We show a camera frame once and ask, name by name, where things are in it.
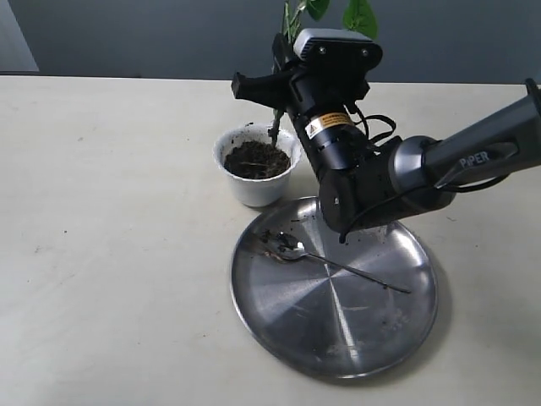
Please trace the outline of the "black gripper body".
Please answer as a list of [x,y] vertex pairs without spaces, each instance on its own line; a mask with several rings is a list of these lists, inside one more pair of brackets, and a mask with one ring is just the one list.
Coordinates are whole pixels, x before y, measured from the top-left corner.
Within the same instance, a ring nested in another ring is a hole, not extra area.
[[310,68],[302,63],[289,82],[288,114],[316,172],[349,170],[375,156],[351,116],[369,90],[362,75]]

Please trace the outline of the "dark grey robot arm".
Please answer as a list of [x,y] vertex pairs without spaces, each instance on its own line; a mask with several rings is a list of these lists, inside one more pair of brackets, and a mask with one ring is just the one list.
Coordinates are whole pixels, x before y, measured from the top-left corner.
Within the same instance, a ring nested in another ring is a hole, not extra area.
[[277,34],[271,74],[235,74],[232,93],[287,114],[319,183],[327,226],[340,239],[447,207],[459,193],[494,186],[540,163],[540,90],[445,140],[369,135],[358,101],[381,47],[350,30],[304,29],[295,41]]

